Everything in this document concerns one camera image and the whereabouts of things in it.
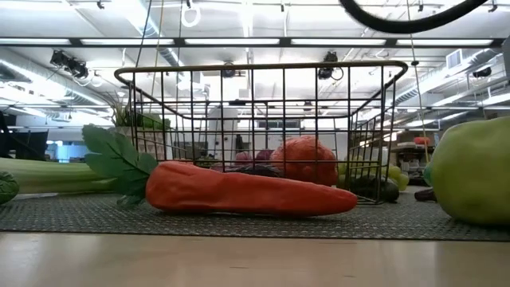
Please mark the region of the short dark eggplant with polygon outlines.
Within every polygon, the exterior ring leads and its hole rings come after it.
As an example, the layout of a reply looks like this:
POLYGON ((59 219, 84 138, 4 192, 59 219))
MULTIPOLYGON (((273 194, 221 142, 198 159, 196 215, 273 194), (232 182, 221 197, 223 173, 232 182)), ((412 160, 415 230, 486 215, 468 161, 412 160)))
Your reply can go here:
POLYGON ((269 164, 246 164, 239 165, 234 167, 226 168, 226 172, 228 173, 244 173, 248 175, 258 175, 265 177, 275 177, 280 178, 282 176, 281 172, 272 165, 269 164))

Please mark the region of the orange-red bell pepper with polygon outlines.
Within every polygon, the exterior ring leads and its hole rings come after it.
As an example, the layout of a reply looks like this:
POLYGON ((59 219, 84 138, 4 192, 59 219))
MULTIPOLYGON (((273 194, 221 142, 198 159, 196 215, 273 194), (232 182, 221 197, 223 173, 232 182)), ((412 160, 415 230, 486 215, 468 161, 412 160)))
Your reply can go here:
POLYGON ((325 186, 336 185, 336 157, 315 136, 287 139, 271 154, 270 160, 288 179, 325 186))

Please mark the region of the orange carrot with leaves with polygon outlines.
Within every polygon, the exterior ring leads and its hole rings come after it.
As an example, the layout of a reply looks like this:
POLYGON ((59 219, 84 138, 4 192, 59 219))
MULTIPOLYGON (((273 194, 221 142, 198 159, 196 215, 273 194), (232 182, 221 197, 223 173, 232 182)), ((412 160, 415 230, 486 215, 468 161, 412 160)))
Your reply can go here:
POLYGON ((173 213, 235 213, 313 217, 355 208, 350 191, 292 179, 220 172, 179 161, 157 162, 126 136, 85 125, 86 164, 113 179, 121 206, 145 200, 173 213))

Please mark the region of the bronze wire basket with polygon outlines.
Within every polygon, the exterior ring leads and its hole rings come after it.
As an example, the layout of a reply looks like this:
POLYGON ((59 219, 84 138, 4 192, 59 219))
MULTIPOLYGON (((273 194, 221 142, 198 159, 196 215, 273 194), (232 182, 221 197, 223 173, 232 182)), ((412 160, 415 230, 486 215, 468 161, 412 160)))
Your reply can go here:
MULTIPOLYGON (((393 132, 392 128, 385 129, 383 122, 387 114, 394 114, 394 106, 386 105, 386 95, 395 91, 397 81, 407 72, 408 66, 401 61, 349 61, 349 62, 315 62, 315 63, 293 63, 293 64, 247 64, 234 65, 233 69, 245 70, 251 78, 255 77, 257 71, 278 71, 281 74, 282 85, 287 84, 287 72, 295 69, 311 69, 317 74, 319 68, 333 68, 343 72, 346 79, 351 79, 351 72, 354 68, 374 67, 379 72, 384 73, 390 67, 397 67, 399 71, 392 75, 389 80, 382 79, 380 88, 372 96, 368 98, 355 99, 351 95, 346 95, 341 99, 341 114, 326 116, 322 113, 323 109, 332 108, 329 99, 323 99, 319 95, 304 100, 303 105, 299 106, 297 100, 293 100, 287 95, 283 95, 278 100, 258 100, 255 96, 251 96, 248 100, 225 100, 220 98, 217 102, 221 110, 225 107, 241 107, 250 108, 252 112, 249 114, 250 123, 255 124, 260 118, 255 111, 260 105, 265 107, 262 117, 264 122, 270 120, 279 120, 282 126, 276 131, 280 133, 284 144, 287 139, 292 138, 291 132, 288 130, 287 123, 291 120, 313 120, 316 124, 313 129, 305 130, 298 128, 297 133, 300 136, 315 136, 319 139, 322 135, 337 136, 344 134, 347 137, 347 155, 344 160, 336 158, 338 163, 350 163, 355 157, 361 156, 364 159, 376 162, 380 167, 389 165, 389 158, 383 155, 384 138, 390 136, 393 132), (296 113, 298 108, 302 109, 302 113, 296 113), (330 129, 321 128, 318 123, 321 120, 329 119, 332 124, 337 120, 346 120, 347 126, 339 128, 333 126, 330 129)), ((124 74, 129 73, 135 76, 137 73, 153 73, 164 76, 166 73, 189 73, 219 71, 224 65, 204 65, 204 66, 183 66, 183 67, 142 67, 142 68, 121 68, 114 72, 115 78, 129 87, 130 95, 138 94, 145 100, 149 100, 152 104, 159 105, 163 111, 168 111, 178 116, 179 101, 165 101, 156 99, 150 93, 143 91, 135 83, 135 78, 126 79, 124 74)), ((351 176, 345 175, 343 185, 350 191, 351 176)), ((378 199, 369 199, 357 195, 363 204, 381 204, 384 201, 378 199)))

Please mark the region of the dark green vegetable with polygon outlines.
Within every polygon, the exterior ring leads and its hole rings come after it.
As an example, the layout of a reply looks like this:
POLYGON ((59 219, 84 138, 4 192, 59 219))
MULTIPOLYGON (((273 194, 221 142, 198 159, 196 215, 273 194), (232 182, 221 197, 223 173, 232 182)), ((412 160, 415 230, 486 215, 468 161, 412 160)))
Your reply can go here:
POLYGON ((382 177, 379 182, 374 175, 352 179, 351 192, 369 199, 396 202, 399 198, 398 184, 393 179, 382 177))

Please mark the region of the green grape bunch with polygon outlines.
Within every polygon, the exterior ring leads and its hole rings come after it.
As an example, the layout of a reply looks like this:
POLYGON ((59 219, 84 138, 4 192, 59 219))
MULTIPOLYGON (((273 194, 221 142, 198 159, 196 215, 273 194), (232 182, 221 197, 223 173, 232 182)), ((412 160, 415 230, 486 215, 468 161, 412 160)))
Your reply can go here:
POLYGON ((364 159, 361 156, 355 157, 350 163, 338 163, 337 173, 339 176, 339 187, 343 185, 346 174, 351 179, 373 179, 377 172, 381 175, 383 182, 388 182, 397 186, 400 191, 404 191, 409 184, 409 176, 399 167, 389 164, 387 166, 379 166, 376 162, 364 159))

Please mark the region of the pale green celery stalk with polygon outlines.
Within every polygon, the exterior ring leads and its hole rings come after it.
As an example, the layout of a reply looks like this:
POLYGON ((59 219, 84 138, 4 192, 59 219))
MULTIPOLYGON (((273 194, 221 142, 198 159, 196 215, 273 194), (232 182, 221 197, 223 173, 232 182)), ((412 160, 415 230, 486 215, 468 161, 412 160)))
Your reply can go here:
POLYGON ((9 172, 20 194, 110 191, 114 179, 92 171, 86 163, 56 163, 0 158, 0 173, 9 172))

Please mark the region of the green apple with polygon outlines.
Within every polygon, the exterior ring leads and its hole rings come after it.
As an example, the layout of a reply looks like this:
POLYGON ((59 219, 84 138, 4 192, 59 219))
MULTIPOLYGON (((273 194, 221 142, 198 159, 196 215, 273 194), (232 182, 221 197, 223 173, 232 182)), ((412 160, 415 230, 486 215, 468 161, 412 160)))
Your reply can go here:
POLYGON ((452 218, 510 226, 510 116, 447 129, 433 152, 430 180, 452 218))

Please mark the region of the green leafy vegetable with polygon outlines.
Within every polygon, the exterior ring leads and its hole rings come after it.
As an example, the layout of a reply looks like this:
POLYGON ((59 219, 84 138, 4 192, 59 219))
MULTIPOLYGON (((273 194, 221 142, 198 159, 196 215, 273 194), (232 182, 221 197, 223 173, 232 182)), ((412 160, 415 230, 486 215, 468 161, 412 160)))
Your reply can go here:
POLYGON ((0 171, 0 205, 12 200, 19 192, 19 184, 7 171, 0 171))

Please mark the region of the purple grape bunch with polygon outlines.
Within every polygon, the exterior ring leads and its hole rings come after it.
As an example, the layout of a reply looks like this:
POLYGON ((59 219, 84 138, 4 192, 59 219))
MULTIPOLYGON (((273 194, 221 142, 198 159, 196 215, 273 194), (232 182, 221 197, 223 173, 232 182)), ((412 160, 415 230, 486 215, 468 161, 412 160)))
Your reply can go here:
POLYGON ((264 149, 256 151, 242 151, 235 155, 235 165, 246 165, 246 164, 258 164, 258 163, 269 163, 273 150, 264 149))

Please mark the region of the grey woven placemat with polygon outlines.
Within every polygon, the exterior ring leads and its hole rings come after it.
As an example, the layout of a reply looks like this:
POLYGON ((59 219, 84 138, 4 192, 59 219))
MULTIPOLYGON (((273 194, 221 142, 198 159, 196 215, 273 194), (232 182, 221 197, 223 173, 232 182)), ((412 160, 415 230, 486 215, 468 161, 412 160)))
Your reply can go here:
POLYGON ((510 242, 510 227, 464 224, 451 219, 438 204, 418 202, 410 194, 401 195, 394 204, 362 205, 345 214, 308 219, 173 215, 146 203, 121 210, 115 195, 54 195, 0 206, 0 231, 510 242))

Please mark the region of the black ceiling spotlight cluster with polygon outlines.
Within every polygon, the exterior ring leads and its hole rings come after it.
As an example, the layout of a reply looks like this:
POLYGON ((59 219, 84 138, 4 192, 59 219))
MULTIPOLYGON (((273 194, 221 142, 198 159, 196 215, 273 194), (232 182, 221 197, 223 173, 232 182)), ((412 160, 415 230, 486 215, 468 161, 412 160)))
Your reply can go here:
POLYGON ((63 69, 77 79, 88 77, 86 62, 70 57, 62 50, 54 50, 49 63, 59 69, 63 69))

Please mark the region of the black monitor screen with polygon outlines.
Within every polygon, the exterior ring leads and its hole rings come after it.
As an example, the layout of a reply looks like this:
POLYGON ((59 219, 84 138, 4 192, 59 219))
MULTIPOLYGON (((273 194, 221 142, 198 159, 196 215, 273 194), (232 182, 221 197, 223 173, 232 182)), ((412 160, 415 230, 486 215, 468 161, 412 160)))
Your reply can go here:
POLYGON ((48 132, 0 132, 0 158, 45 161, 48 132))

